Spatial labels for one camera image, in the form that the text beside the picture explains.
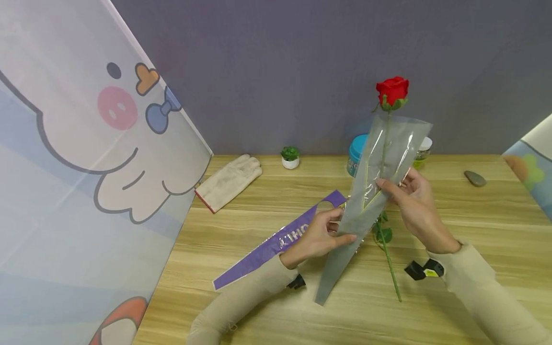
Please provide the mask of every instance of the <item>left hand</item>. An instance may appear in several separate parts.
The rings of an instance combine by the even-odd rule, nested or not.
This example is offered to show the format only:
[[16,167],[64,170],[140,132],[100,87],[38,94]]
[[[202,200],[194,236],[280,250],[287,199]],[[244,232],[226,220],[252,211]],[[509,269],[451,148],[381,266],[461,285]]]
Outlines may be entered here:
[[303,236],[286,252],[280,260],[288,269],[297,267],[301,262],[328,254],[331,250],[356,241],[357,235],[348,233],[337,236],[338,224],[343,209],[337,208],[316,214]]

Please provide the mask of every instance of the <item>rose stem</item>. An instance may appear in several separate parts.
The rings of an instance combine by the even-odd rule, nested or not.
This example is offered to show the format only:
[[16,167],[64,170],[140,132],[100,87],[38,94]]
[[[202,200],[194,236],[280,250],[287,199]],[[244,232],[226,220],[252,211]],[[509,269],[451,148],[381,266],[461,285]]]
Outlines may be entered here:
[[[391,110],[387,113],[386,119],[385,119],[385,133],[383,136],[383,153],[381,158],[381,171],[380,171],[380,177],[383,178],[383,172],[385,167],[385,154],[387,151],[387,136],[389,133],[389,126],[391,123]],[[393,279],[393,285],[395,287],[395,292],[397,293],[397,297],[399,298],[399,302],[402,302],[401,298],[401,292],[399,291],[399,285],[397,284],[397,278],[395,277],[395,271],[393,270],[393,264],[391,263],[391,257],[389,256],[389,252],[387,251],[387,244],[385,243],[385,236],[383,235],[383,232],[381,231],[381,226],[378,226],[378,231],[381,235],[381,241],[383,243],[383,251],[385,252],[385,257],[387,258],[387,264],[389,265],[389,270],[391,271],[391,277]]]

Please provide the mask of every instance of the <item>clear plastic sleeve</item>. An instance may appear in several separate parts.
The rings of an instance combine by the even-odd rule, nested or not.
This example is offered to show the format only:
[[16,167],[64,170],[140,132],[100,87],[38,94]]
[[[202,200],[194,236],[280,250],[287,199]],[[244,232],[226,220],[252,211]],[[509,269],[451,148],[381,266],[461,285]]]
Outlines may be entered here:
[[315,302],[323,305],[345,267],[384,210],[388,196],[375,181],[385,178],[399,184],[412,165],[432,124],[400,116],[378,115],[370,130],[351,187],[338,234],[354,233],[355,243],[330,252]]

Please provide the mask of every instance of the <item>cartoon eye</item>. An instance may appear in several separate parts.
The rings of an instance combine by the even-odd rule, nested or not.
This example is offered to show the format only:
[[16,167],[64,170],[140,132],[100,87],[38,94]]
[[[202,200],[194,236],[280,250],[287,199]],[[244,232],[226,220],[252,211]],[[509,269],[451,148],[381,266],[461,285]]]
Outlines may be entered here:
[[121,77],[121,69],[115,62],[110,62],[107,64],[107,72],[113,79],[119,79]]

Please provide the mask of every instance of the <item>teal container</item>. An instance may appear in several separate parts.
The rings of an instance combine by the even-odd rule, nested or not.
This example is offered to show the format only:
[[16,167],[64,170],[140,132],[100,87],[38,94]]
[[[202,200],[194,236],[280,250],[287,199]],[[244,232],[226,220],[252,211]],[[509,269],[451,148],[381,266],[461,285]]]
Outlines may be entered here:
[[358,162],[362,156],[364,145],[368,141],[368,134],[361,134],[353,139],[353,142],[349,146],[349,161],[347,162],[347,172],[354,177],[357,173]]

